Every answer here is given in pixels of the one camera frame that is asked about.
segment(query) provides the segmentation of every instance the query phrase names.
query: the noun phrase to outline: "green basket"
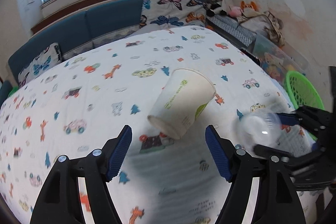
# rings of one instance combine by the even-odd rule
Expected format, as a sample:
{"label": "green basket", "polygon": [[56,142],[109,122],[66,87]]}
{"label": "green basket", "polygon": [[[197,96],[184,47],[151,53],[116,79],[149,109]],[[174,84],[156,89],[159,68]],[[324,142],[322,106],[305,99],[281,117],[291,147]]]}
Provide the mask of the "green basket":
{"label": "green basket", "polygon": [[[298,109],[299,105],[306,105],[324,110],[323,102],[316,89],[301,73],[295,70],[287,72],[284,88],[295,109]],[[317,140],[311,133],[309,135],[313,140]]]}

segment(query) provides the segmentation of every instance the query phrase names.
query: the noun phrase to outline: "screw head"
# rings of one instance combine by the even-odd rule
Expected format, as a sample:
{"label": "screw head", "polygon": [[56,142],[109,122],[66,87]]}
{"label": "screw head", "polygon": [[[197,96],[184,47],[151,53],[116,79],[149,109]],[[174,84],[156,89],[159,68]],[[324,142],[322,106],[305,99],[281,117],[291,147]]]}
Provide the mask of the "screw head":
{"label": "screw head", "polygon": [[271,161],[273,162],[278,162],[279,161],[279,158],[277,156],[272,156],[271,157]]}
{"label": "screw head", "polygon": [[281,158],[281,161],[282,161],[282,162],[289,162],[289,158],[288,158],[288,157],[282,157],[282,158]]}
{"label": "screw head", "polygon": [[63,161],[65,161],[66,159],[67,159],[67,157],[64,156],[64,155],[58,157],[58,161],[59,161],[59,162],[63,162]]}
{"label": "screw head", "polygon": [[101,150],[100,149],[96,149],[92,152],[92,155],[94,156],[99,156],[101,154]]}
{"label": "screw head", "polygon": [[246,154],[246,151],[244,149],[237,149],[236,153],[240,156],[244,156]]}

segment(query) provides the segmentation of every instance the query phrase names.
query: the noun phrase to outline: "bed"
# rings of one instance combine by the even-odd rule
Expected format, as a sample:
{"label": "bed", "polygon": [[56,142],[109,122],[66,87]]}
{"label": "bed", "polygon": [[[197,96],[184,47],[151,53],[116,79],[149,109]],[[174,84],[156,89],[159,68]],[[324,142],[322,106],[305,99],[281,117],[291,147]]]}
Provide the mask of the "bed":
{"label": "bed", "polygon": [[[199,70],[217,93],[176,141],[160,134],[146,117],[178,67]],[[3,103],[0,192],[18,220],[29,223],[55,160],[60,155],[83,157],[128,124],[132,143],[119,175],[108,183],[122,223],[214,223],[230,184],[218,173],[205,128],[213,124],[221,137],[239,146],[236,124],[241,115],[257,110],[256,105],[293,110],[260,67],[206,28],[169,28],[103,45],[46,71]],[[292,153],[310,151],[304,130],[283,132],[290,136],[286,148]],[[281,139],[278,144],[285,145]],[[86,223],[93,223],[83,180],[79,186]],[[251,221],[257,189],[255,179],[244,223]],[[299,194],[307,223],[315,194]]]}

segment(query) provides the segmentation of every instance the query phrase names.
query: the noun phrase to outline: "green logo on cup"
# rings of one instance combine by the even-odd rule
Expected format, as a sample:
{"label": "green logo on cup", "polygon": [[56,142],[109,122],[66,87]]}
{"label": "green logo on cup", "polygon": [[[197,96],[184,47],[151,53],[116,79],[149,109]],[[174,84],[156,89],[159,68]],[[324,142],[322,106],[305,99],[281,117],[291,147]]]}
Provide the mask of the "green logo on cup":
{"label": "green logo on cup", "polygon": [[177,89],[175,95],[174,95],[172,98],[169,99],[169,102],[167,102],[167,103],[165,104],[165,108],[167,108],[167,109],[171,108],[172,103],[173,103],[173,101],[174,101],[174,99],[175,99],[175,97],[176,97],[176,94],[178,94],[178,93],[181,91],[182,87],[184,87],[187,83],[188,83],[187,80],[182,80],[182,81],[181,81],[180,87]]}
{"label": "green logo on cup", "polygon": [[197,117],[202,113],[202,111],[205,109],[205,107],[207,106],[208,103],[201,105],[198,107],[198,109],[196,110],[195,113],[195,120],[197,119]]}

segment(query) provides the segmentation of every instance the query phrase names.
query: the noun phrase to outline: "white paper cup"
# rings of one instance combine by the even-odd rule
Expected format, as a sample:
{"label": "white paper cup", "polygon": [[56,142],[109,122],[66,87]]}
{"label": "white paper cup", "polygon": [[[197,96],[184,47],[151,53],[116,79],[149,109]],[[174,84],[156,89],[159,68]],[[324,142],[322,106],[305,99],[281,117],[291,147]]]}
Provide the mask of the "white paper cup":
{"label": "white paper cup", "polygon": [[163,134],[179,140],[215,93],[213,83],[200,72],[176,69],[147,118]]}

